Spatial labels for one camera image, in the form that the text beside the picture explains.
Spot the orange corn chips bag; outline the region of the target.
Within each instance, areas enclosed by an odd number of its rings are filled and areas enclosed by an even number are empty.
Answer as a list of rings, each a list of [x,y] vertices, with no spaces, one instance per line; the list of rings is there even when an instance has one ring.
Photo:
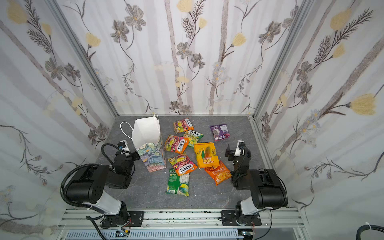
[[[216,186],[232,177],[231,171],[222,161],[219,161],[219,166],[205,168],[205,171],[214,180]]]

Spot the yellow mango snack bag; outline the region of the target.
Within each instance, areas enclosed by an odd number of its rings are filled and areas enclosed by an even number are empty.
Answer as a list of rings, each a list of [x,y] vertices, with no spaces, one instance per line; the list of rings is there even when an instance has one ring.
[[[194,145],[197,165],[199,168],[218,167],[220,165],[214,143],[196,143]]]

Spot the white floral paper bag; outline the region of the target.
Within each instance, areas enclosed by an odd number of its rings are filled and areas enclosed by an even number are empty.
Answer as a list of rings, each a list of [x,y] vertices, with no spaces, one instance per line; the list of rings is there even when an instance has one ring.
[[[150,173],[167,167],[157,114],[152,117],[137,119],[133,126],[128,122],[121,122],[120,129],[132,141],[136,152]]]

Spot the green snack bag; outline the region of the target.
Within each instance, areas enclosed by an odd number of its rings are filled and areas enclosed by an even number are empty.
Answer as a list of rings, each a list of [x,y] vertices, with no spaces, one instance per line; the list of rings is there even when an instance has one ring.
[[[190,174],[178,176],[174,169],[169,169],[167,194],[189,196]]]

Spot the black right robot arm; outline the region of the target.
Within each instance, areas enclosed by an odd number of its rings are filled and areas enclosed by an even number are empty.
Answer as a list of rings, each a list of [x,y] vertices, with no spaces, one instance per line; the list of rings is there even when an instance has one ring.
[[[235,150],[227,147],[225,157],[233,163],[231,184],[249,190],[251,196],[239,201],[233,211],[221,211],[223,226],[260,226],[260,212],[288,205],[287,190],[273,169],[250,169],[251,151],[238,141]]]

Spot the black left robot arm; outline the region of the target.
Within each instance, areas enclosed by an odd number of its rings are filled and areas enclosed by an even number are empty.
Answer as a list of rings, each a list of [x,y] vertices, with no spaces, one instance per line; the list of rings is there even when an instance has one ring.
[[[101,153],[108,165],[84,164],[71,170],[60,185],[63,201],[73,207],[86,208],[100,214],[87,216],[97,230],[110,227],[133,227],[140,225],[142,212],[129,212],[127,205],[105,192],[110,189],[127,189],[140,159],[136,151],[130,151],[125,141],[117,145],[103,144]]]

